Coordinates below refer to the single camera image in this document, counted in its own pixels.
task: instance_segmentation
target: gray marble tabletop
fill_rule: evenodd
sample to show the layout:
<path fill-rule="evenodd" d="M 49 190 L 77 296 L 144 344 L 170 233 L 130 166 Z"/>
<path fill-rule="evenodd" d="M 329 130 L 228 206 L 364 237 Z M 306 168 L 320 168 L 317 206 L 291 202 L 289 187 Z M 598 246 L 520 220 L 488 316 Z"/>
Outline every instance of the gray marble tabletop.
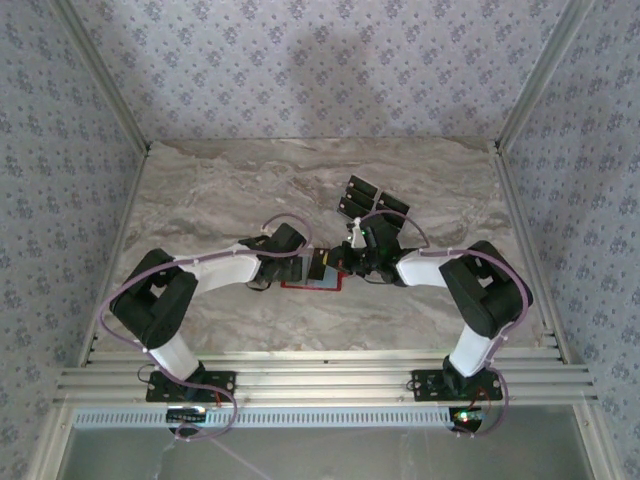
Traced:
<path fill-rule="evenodd" d="M 335 208 L 351 174 L 407 202 L 434 248 L 486 239 L 527 277 L 481 139 L 215 140 L 153 144 L 114 286 L 152 248 L 172 255 L 225 248 L 259 235 L 262 222 L 281 212 L 312 222 L 314 246 L 337 245 L 347 231 Z M 409 225 L 399 238 L 405 247 L 421 245 Z M 341 292 L 230 285 L 195 298 L 181 332 L 194 349 L 211 353 L 446 349 L 463 325 L 446 289 L 347 278 Z M 537 345 L 543 326 L 536 308 L 518 330 L 510 346 Z M 105 337 L 99 350 L 126 348 Z"/>

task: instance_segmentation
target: marble surface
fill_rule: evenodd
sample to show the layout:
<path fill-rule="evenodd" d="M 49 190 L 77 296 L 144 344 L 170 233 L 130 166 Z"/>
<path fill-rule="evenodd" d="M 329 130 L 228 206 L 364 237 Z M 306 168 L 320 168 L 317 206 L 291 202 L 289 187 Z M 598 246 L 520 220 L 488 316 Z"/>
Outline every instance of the marble surface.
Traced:
<path fill-rule="evenodd" d="M 523 272 L 492 157 L 480 139 L 180 141 L 151 149 L 116 284 L 152 248 L 172 255 L 225 248 L 259 235 L 261 223 L 280 212 L 310 219 L 314 246 L 337 245 L 347 231 L 335 207 L 351 174 L 411 205 L 434 248 L 487 239 Z M 409 225 L 400 241 L 420 245 Z M 109 322 L 124 330 L 114 318 Z M 202 352 L 439 349 L 453 347 L 463 325 L 446 289 L 348 278 L 339 293 L 277 285 L 258 293 L 230 285 L 195 298 L 181 332 Z M 510 345 L 535 346 L 541 332 L 534 308 Z M 100 335 L 97 348 L 123 347 Z"/>

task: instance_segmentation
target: floral wallpaper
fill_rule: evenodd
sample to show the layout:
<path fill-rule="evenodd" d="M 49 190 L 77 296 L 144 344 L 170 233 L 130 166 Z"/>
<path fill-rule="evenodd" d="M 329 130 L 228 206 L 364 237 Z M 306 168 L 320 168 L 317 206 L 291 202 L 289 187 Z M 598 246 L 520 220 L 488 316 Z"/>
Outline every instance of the floral wallpaper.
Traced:
<path fill-rule="evenodd" d="M 640 5 L 597 0 L 509 158 L 568 336 L 640 479 Z"/>
<path fill-rule="evenodd" d="M 0 8 L 0 478 L 74 364 L 139 158 L 37 0 Z"/>
<path fill-rule="evenodd" d="M 495 138 L 565 0 L 77 0 L 150 140 Z"/>

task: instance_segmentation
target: patterned wall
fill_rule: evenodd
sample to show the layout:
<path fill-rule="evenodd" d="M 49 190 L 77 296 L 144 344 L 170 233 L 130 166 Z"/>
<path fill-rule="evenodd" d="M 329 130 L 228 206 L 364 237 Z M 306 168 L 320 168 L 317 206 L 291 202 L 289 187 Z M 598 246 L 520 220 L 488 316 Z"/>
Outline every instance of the patterned wall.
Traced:
<path fill-rule="evenodd" d="M 150 140 L 494 138 L 565 0 L 77 0 Z"/>
<path fill-rule="evenodd" d="M 0 478 L 77 360 L 137 155 L 46 2 L 0 8 Z"/>
<path fill-rule="evenodd" d="M 640 5 L 598 0 L 510 158 L 569 339 L 640 478 Z"/>

